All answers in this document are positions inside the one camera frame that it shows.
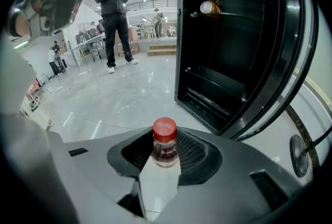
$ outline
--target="ceiling light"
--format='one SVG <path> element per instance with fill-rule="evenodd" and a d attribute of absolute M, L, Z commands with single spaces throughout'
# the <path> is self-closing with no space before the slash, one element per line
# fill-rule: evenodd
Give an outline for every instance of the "ceiling light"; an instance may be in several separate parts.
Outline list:
<path fill-rule="evenodd" d="M 17 46 L 14 47 L 14 49 L 18 49 L 18 48 L 20 48 L 20 47 L 26 45 L 28 42 L 29 42 L 29 41 L 27 40 L 27 41 L 25 41 L 25 42 L 23 42 L 23 43 L 21 43 L 21 44 L 18 44 Z"/>

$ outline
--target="balcony railing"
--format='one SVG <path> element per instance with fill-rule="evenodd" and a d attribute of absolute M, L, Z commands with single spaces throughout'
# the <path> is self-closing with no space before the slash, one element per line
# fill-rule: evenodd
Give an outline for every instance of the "balcony railing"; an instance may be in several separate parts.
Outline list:
<path fill-rule="evenodd" d="M 126 5 L 127 12 L 138 11 L 148 8 L 176 7 L 177 0 L 149 0 L 146 2 Z"/>

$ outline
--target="white wall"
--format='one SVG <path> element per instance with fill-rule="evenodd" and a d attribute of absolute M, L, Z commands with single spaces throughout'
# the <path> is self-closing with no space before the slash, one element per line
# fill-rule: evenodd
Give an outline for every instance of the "white wall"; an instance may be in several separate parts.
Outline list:
<path fill-rule="evenodd" d="M 332 35 L 320 9 L 319 14 L 319 36 L 308 76 L 332 100 Z"/>
<path fill-rule="evenodd" d="M 101 15 L 97 14 L 91 8 L 87 7 L 85 4 L 82 3 L 79 7 L 73 24 L 62 30 L 67 48 L 69 48 L 68 41 L 70 42 L 71 48 L 77 46 L 76 35 L 79 34 L 78 25 L 80 23 L 94 21 L 96 24 L 98 24 L 98 20 L 100 19 L 102 19 Z"/>
<path fill-rule="evenodd" d="M 55 40 L 61 44 L 62 39 L 62 33 L 58 33 L 54 36 L 40 38 L 33 45 L 18 49 L 23 58 L 32 65 L 38 79 L 42 74 L 47 74 L 49 78 L 54 75 L 48 63 L 47 53 Z"/>

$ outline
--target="glossy floor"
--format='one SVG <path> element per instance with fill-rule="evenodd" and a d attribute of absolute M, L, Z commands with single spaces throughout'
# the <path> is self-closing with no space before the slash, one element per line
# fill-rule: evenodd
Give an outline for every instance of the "glossy floor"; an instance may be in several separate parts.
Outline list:
<path fill-rule="evenodd" d="M 117 58 L 114 74 L 107 73 L 105 60 L 70 67 L 44 87 L 42 107 L 54 121 L 51 131 L 64 142 L 89 140 L 151 126 L 159 117 L 208 132 L 194 117 L 174 102 L 175 56 L 135 55 L 139 64 Z M 298 133 L 284 112 L 270 127 L 245 143 L 259 149 L 296 177 L 289 140 Z M 312 178 L 312 170 L 298 179 Z"/>

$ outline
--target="person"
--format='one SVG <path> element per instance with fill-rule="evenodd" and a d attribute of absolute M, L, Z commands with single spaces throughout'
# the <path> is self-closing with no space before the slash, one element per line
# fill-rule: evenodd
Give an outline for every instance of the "person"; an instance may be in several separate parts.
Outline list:
<path fill-rule="evenodd" d="M 123 4 L 128 0 L 95 0 L 96 3 L 101 3 L 101 13 L 103 17 L 103 26 L 106 36 L 106 56 L 108 73 L 112 74 L 115 72 L 114 67 L 114 44 L 115 44 L 115 33 L 118 31 L 122 48 L 124 52 L 124 58 L 130 64 L 137 64 L 131 54 L 129 46 L 129 30 L 126 18 L 126 10 Z"/>
<path fill-rule="evenodd" d="M 95 22 L 94 21 L 92 21 L 91 22 L 91 29 L 95 29 L 95 31 L 97 31 L 98 32 L 98 30 L 97 30 L 97 26 L 95 25 Z"/>
<path fill-rule="evenodd" d="M 171 27 L 168 27 L 167 29 L 167 37 L 172 37 Z"/>
<path fill-rule="evenodd" d="M 56 40 L 54 41 L 54 45 L 53 45 L 52 49 L 55 53 L 54 60 L 59 64 L 61 70 L 64 72 L 65 68 L 63 66 L 63 63 L 62 63 L 62 60 L 60 57 L 60 46 L 58 45 L 58 42 Z"/>
<path fill-rule="evenodd" d="M 161 20 L 163 19 L 164 14 L 159 13 L 159 9 L 156 8 L 155 12 L 157 15 L 154 17 L 153 22 L 155 24 L 155 31 L 156 31 L 156 37 L 157 39 L 161 38 Z"/>
<path fill-rule="evenodd" d="M 53 51 L 53 47 L 51 47 L 50 50 L 47 53 L 48 63 L 52 67 L 53 73 L 57 77 L 60 72 L 59 72 L 59 69 L 58 69 L 56 63 L 54 62 L 54 57 L 55 56 L 56 56 L 56 53 Z"/>

